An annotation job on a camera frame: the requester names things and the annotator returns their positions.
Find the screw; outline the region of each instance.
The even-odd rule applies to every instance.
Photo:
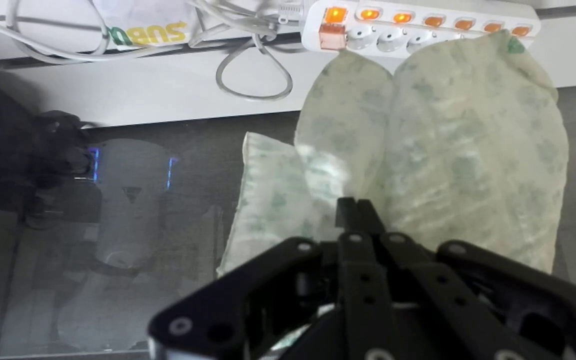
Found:
[[[365,360],[393,360],[393,356],[382,349],[369,349]]]
[[[312,244],[308,243],[302,243],[300,246],[295,246],[300,252],[310,252],[312,250]]]
[[[183,337],[192,330],[192,321],[190,319],[175,319],[170,323],[168,332],[171,337]]]
[[[447,246],[447,252],[452,252],[452,255],[465,255],[465,248],[459,246],[459,244],[452,244],[452,246]]]
[[[498,352],[493,354],[493,360],[523,360],[523,356],[519,356],[519,354],[515,354],[515,352],[512,352],[512,350],[501,349],[501,350],[498,350]]]

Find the gray table surface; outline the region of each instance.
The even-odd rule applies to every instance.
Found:
[[[554,273],[576,282],[576,88],[559,93],[559,108],[569,136],[569,172]],[[217,265],[237,200],[243,134],[259,132],[289,142],[295,119],[298,115],[267,115],[93,132],[93,142],[145,140],[159,144],[177,159],[161,211],[164,244],[171,246],[164,246],[157,266],[149,273],[149,276],[164,279],[157,285],[174,293],[149,294],[149,299],[157,299],[155,302],[174,301],[214,276],[212,271]],[[0,248],[8,248],[8,259],[0,257],[0,265],[10,263],[8,271],[0,271],[0,281],[10,282],[8,291],[0,288],[0,299],[2,294],[8,296],[0,301],[0,356],[91,352],[95,344],[91,349],[82,346],[82,343],[90,343],[84,332],[108,332],[103,325],[90,328],[93,323],[90,317],[87,321],[85,317],[73,321],[77,327],[69,328],[55,325],[61,309],[73,302],[84,293],[84,285],[90,282],[90,274],[97,273],[90,266],[90,246],[97,231],[99,195],[90,182],[73,182],[61,187],[53,199],[61,211],[57,221],[47,231],[19,231],[22,246],[16,248],[13,257],[10,257],[10,237],[0,235]],[[0,214],[0,222],[10,225],[10,217]],[[142,291],[132,282],[125,282],[125,288],[130,291],[122,296],[133,296]],[[145,302],[111,301],[108,293],[105,301],[103,296],[95,301],[101,306],[90,311],[97,314],[152,312],[153,302]],[[111,327],[117,328],[117,337],[142,337],[143,319],[148,314],[125,317],[124,325]],[[142,343],[130,343],[125,349],[113,350],[140,350],[142,346]]]

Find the black object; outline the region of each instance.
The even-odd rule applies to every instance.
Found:
[[[429,252],[337,203],[337,243],[289,239],[149,323],[152,356],[282,360],[554,360],[576,356],[576,286],[472,246]]]
[[[0,90],[0,211],[42,214],[38,190],[85,174],[84,127],[65,112],[36,115]]]

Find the power strip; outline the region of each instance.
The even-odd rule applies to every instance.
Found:
[[[302,45],[313,53],[351,50],[408,59],[446,41],[508,31],[525,46],[539,33],[531,7],[482,0],[318,0],[308,9]]]

